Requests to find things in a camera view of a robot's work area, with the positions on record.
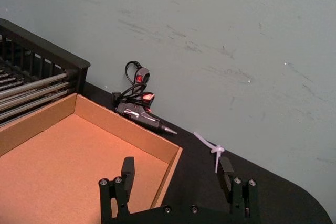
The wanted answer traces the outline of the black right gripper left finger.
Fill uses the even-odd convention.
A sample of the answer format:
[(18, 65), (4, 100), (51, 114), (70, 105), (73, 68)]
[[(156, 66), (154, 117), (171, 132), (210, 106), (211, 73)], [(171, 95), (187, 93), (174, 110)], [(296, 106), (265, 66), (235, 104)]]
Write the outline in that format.
[(100, 215), (101, 218), (113, 218), (112, 199), (117, 202), (117, 218), (129, 216), (128, 202), (135, 178), (134, 157), (125, 157), (121, 168), (121, 175), (113, 180), (102, 178), (99, 180)]

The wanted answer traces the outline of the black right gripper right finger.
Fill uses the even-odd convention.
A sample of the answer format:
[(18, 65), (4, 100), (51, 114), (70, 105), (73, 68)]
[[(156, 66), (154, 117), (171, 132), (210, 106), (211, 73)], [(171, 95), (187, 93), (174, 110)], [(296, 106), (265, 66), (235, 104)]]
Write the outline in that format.
[(232, 218), (258, 218), (258, 187), (254, 179), (244, 180), (237, 176), (228, 157), (218, 160), (217, 177)]

